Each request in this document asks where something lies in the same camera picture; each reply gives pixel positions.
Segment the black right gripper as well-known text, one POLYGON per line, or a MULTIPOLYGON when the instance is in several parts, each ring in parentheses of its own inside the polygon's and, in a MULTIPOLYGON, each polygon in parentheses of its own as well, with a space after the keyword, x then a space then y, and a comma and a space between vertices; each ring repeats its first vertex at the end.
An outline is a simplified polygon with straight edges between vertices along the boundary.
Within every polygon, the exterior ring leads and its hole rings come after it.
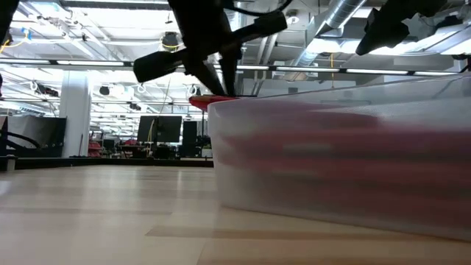
POLYGON ((394 48, 408 35, 405 19, 417 13, 434 16, 447 0, 388 0, 379 10, 373 9, 364 27, 365 35, 357 45, 355 53, 365 55, 384 46, 394 48))

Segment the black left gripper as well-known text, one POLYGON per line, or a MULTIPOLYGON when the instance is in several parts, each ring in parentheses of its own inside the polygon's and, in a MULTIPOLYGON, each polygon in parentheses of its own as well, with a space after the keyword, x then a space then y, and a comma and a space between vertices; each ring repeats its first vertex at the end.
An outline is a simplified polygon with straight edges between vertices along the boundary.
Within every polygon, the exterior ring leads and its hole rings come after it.
POLYGON ((222 13, 208 11, 206 1, 202 4, 200 1, 169 0, 185 48, 177 52, 154 52, 135 60, 133 72, 137 81, 154 80, 184 66, 185 72, 195 76, 212 94, 224 96, 216 70, 205 65, 209 55, 219 53, 227 95, 236 95, 237 62, 241 58, 241 46, 246 42, 234 43, 228 35, 234 31, 224 12, 227 9, 222 9, 222 13))

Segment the black speaker box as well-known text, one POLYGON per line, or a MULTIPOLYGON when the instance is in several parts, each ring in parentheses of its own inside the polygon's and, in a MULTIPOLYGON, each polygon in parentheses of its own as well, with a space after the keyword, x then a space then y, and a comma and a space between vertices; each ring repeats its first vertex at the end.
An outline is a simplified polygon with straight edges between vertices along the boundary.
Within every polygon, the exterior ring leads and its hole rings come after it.
POLYGON ((184 157, 194 157, 196 155, 196 140, 197 140, 197 122, 184 121, 183 122, 183 141, 182 149, 184 157))

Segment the clear plastic bin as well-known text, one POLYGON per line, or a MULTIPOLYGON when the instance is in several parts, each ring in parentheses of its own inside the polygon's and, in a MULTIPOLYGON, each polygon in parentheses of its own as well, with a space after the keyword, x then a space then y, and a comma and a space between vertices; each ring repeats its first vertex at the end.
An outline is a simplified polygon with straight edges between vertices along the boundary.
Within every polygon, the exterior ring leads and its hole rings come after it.
MULTIPOLYGON (((218 135, 384 127, 471 133, 471 74, 215 102, 208 115, 212 150, 218 135), (296 105, 374 116, 378 125, 244 127, 224 120, 260 109, 293 110, 296 105)), ((471 241, 471 175, 257 173, 221 165, 214 151, 213 161, 219 199, 227 207, 471 241)))

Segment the black monitor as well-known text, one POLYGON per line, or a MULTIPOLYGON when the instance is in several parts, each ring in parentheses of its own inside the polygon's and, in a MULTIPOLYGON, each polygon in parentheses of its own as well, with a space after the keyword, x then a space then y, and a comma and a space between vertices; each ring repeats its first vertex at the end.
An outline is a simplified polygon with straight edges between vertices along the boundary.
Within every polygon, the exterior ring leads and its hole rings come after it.
POLYGON ((181 116, 142 116, 137 141, 178 143, 182 122, 181 116))

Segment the white pillar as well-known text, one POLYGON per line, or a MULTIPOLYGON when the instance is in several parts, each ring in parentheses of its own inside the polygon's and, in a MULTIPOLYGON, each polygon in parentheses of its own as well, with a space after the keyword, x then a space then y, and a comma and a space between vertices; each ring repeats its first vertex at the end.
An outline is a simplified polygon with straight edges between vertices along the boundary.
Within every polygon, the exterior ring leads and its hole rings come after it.
POLYGON ((66 118, 63 158, 88 155, 91 93, 87 72, 63 72, 59 108, 60 118, 66 118))

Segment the dark grey partition panel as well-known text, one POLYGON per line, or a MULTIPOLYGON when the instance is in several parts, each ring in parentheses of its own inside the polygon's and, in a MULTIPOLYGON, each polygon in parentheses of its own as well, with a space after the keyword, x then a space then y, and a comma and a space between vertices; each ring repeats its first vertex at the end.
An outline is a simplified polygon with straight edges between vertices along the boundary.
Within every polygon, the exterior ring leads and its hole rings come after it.
POLYGON ((59 158, 63 153, 66 118, 0 116, 0 156, 59 158))

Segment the small white block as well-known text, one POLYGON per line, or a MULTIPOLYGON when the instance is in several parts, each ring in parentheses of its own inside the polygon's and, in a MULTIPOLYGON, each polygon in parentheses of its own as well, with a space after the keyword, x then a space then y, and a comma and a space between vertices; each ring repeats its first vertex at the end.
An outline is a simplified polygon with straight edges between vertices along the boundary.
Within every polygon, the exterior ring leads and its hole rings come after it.
POLYGON ((14 171, 17 159, 14 155, 0 156, 0 172, 14 171))

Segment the silver ventilation duct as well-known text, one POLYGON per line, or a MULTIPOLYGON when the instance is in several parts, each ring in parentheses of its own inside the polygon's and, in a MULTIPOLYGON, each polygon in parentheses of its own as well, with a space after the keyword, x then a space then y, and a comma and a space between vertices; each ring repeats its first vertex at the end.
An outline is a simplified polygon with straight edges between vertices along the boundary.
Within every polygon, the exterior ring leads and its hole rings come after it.
POLYGON ((321 53, 336 53, 340 45, 326 37, 340 38, 344 26, 366 0, 331 0, 326 11, 315 15, 305 30, 305 47, 291 64, 310 66, 321 53))

